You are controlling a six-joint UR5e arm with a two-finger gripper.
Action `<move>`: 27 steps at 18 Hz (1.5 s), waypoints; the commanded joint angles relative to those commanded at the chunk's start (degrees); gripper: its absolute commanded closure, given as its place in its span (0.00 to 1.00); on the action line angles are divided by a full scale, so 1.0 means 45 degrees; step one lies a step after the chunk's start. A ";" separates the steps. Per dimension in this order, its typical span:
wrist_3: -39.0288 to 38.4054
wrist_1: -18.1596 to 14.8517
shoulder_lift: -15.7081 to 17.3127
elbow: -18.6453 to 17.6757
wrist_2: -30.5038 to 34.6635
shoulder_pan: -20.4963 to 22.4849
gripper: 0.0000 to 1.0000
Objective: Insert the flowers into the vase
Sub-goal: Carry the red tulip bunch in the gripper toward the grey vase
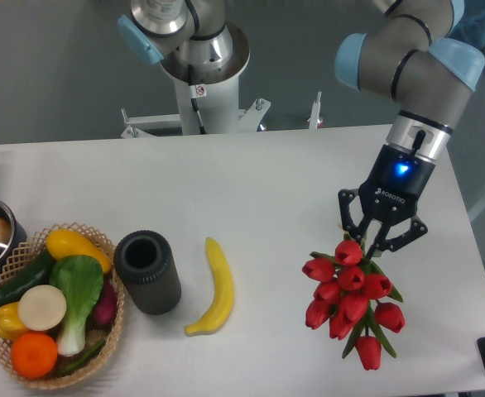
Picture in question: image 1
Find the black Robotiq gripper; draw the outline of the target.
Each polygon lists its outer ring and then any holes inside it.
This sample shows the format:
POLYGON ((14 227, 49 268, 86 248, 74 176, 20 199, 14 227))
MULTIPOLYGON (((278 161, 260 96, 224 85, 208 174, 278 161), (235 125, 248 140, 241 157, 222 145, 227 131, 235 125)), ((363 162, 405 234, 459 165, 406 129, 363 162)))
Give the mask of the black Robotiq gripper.
POLYGON ((385 251, 399 251, 428 232, 416 213, 418 200, 434 169, 430 162, 384 145, 366 181, 358 189, 339 190, 341 225, 355 242, 360 244, 366 237, 373 220, 382 224, 367 250, 367 258, 379 257, 385 251), (354 222, 351 213, 356 198, 363 214, 359 223, 354 222), (390 229, 406 219, 410 219, 409 229, 388 239, 390 229))

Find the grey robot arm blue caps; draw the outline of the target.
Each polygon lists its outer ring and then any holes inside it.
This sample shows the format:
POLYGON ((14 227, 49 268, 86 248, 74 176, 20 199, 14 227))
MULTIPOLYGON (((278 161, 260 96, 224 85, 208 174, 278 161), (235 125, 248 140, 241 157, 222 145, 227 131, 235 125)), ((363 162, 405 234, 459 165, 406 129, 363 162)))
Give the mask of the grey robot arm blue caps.
MULTIPOLYGON (((485 65, 476 48, 450 38, 461 1, 380 1, 386 25, 355 33, 334 61, 339 82, 401 105, 372 170, 357 189, 339 193, 344 231, 363 242, 380 228, 368 257, 397 251, 425 235, 418 200, 485 65)), ((130 50, 173 79, 186 135, 249 132, 260 103, 238 106, 238 78, 249 60, 247 38, 225 17, 220 1, 134 1, 118 32, 130 50)))

